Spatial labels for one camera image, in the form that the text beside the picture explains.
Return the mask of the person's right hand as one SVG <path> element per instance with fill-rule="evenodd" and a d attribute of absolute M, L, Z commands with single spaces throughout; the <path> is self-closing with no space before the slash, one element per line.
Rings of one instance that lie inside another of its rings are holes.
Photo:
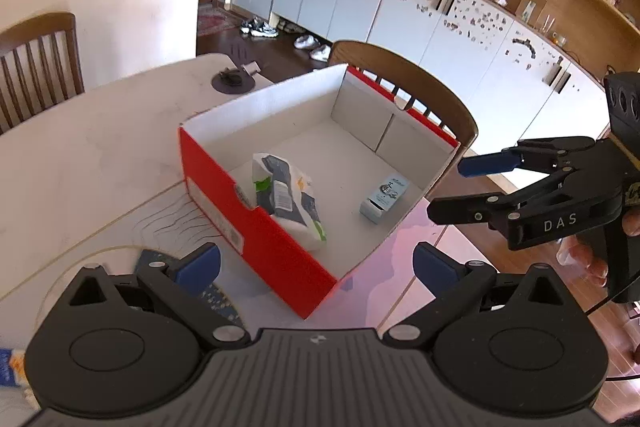
<path fill-rule="evenodd" d="M 623 289 L 639 272 L 639 208 L 629 208 L 623 216 L 602 228 L 569 237 L 565 254 L 586 270 L 610 295 Z"/>

